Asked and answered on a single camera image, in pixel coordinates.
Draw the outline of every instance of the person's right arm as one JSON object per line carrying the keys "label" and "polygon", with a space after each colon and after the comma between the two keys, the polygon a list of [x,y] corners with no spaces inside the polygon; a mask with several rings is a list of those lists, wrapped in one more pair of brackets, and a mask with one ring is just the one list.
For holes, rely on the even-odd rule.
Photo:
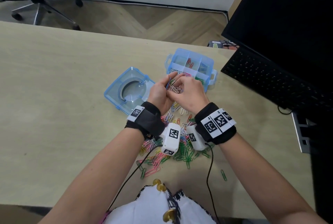
{"label": "person's right arm", "polygon": [[[167,95],[183,108],[197,114],[209,104],[200,81],[181,77],[174,84],[183,93]],[[238,133],[219,144],[237,178],[271,223],[326,223],[292,185]]]}

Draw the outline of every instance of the blue plastic box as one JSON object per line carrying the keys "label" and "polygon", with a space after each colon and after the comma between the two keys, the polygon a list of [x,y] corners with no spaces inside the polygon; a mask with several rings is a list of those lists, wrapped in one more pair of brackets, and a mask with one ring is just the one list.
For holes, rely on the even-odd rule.
{"label": "blue plastic box", "polygon": [[216,82],[217,70],[214,70],[213,66],[213,59],[181,48],[178,48],[173,55],[169,54],[164,63],[167,74],[173,71],[188,73],[202,82],[205,92],[209,85]]}
{"label": "blue plastic box", "polygon": [[147,101],[154,84],[148,75],[130,67],[106,89],[104,97],[118,110],[130,115],[137,105]]}

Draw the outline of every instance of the wooden floor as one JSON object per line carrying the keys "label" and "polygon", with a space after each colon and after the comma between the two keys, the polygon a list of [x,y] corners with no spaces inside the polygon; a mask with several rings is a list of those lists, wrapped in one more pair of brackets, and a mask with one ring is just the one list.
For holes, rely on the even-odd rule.
{"label": "wooden floor", "polygon": [[[29,3],[0,3],[0,20],[18,22],[11,17],[11,10]],[[73,0],[65,0],[52,5],[77,22],[83,31],[182,44],[207,46],[209,40],[222,40],[221,33],[227,24],[225,16],[216,13],[108,2],[83,1],[83,4],[79,8]],[[22,23],[33,24],[35,13],[23,12]],[[45,13],[41,25],[71,28],[54,13]]]}

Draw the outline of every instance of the person's left arm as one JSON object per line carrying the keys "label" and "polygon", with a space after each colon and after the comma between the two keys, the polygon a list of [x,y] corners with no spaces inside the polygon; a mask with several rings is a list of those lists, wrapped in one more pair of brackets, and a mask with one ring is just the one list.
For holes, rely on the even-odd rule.
{"label": "person's left arm", "polygon": [[[173,104],[166,97],[165,86],[176,75],[177,72],[167,75],[150,90],[147,101],[155,105],[162,115]],[[39,224],[98,223],[135,162],[143,142],[144,136],[139,129],[123,129],[77,175]]]}

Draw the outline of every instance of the forearm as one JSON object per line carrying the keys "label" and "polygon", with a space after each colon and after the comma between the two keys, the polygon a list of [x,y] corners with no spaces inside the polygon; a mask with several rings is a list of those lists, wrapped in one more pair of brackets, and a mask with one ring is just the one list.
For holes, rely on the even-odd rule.
{"label": "forearm", "polygon": [[237,178],[269,221],[314,213],[289,182],[239,134],[219,145]]}
{"label": "forearm", "polygon": [[80,172],[40,223],[97,223],[130,171],[143,142],[138,129],[123,129]]}

